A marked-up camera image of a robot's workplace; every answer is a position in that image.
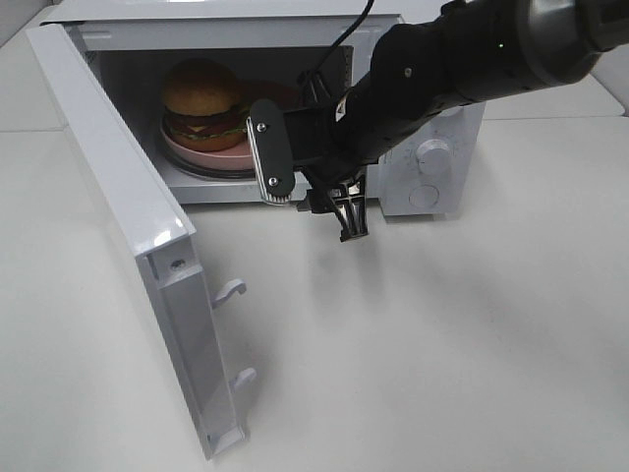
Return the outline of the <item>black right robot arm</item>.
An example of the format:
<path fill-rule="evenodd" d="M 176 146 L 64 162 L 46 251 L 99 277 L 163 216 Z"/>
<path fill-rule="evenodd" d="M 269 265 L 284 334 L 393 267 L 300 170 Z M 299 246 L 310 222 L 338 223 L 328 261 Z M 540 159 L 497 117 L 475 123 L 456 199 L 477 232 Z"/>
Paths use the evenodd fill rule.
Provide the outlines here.
<path fill-rule="evenodd" d="M 624 1 L 451 1 L 376 43 L 369 71 L 336 99 L 286 114 L 299 210 L 365 236 L 365 169 L 444 110 L 581 81 L 628 41 Z"/>

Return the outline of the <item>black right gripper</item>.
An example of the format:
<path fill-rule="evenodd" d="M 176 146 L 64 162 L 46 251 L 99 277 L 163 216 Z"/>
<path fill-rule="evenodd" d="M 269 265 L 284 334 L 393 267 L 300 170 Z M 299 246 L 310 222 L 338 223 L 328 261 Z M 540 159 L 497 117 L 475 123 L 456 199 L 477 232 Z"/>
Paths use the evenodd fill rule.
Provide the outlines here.
<path fill-rule="evenodd" d="M 333 214 L 340 241 L 369 234 L 366 168 L 378 162 L 378 97 L 371 86 L 344 90 L 339 72 L 310 70 L 297 79 L 298 104 L 284 113 L 296 170 L 310 184 L 298 211 Z"/>

